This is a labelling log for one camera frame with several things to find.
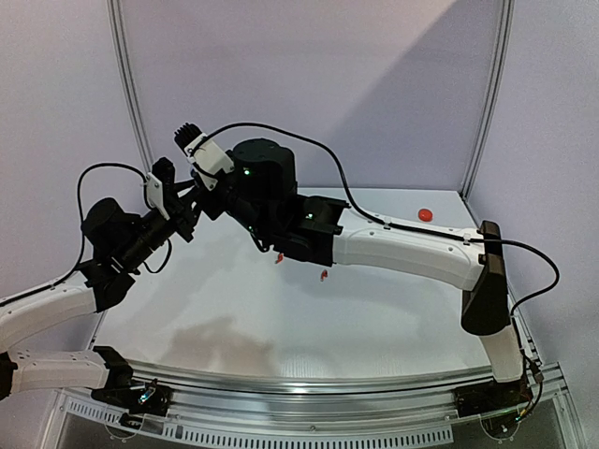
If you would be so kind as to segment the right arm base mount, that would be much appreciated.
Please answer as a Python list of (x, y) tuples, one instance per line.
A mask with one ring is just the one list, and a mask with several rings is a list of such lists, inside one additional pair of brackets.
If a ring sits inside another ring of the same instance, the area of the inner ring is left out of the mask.
[(452, 390), (459, 417), (491, 413), (516, 407), (533, 398), (527, 381), (497, 383), (494, 380), (468, 384)]

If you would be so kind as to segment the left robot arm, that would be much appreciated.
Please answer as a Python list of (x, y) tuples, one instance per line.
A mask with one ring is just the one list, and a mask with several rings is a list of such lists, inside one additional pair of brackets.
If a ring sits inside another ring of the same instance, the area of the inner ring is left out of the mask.
[(132, 405), (139, 386), (128, 362), (109, 346), (74, 352), (35, 352), (19, 343), (72, 318), (107, 311), (120, 304), (139, 275), (139, 267), (174, 234), (191, 240), (204, 188), (194, 181), (165, 185), (155, 181), (160, 199), (145, 214), (129, 213), (103, 198), (81, 224), (93, 246), (91, 259), (79, 263), (62, 281), (1, 302), (1, 396), (36, 389), (83, 387), (94, 398)]

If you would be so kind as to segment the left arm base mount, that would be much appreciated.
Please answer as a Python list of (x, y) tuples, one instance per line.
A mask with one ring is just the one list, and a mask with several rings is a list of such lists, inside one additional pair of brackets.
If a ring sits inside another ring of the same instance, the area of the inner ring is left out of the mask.
[(166, 416), (170, 407), (174, 390), (161, 384), (154, 378), (150, 382), (133, 382), (122, 386), (94, 389), (91, 398), (111, 405), (127, 409), (130, 414), (151, 414)]

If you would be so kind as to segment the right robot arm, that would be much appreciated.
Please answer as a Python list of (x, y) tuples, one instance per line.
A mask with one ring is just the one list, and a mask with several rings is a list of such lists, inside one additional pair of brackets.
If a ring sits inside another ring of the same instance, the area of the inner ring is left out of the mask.
[(461, 327), (477, 336), (494, 380), (484, 400), (503, 408), (519, 394), (524, 373), (507, 304), (499, 226), (451, 230), (359, 212), (355, 204), (298, 192), (295, 156), (264, 138), (222, 150), (204, 134), (181, 144), (212, 219), (227, 213), (246, 229), (261, 252), (323, 267), (384, 268), (452, 285), (462, 292)]

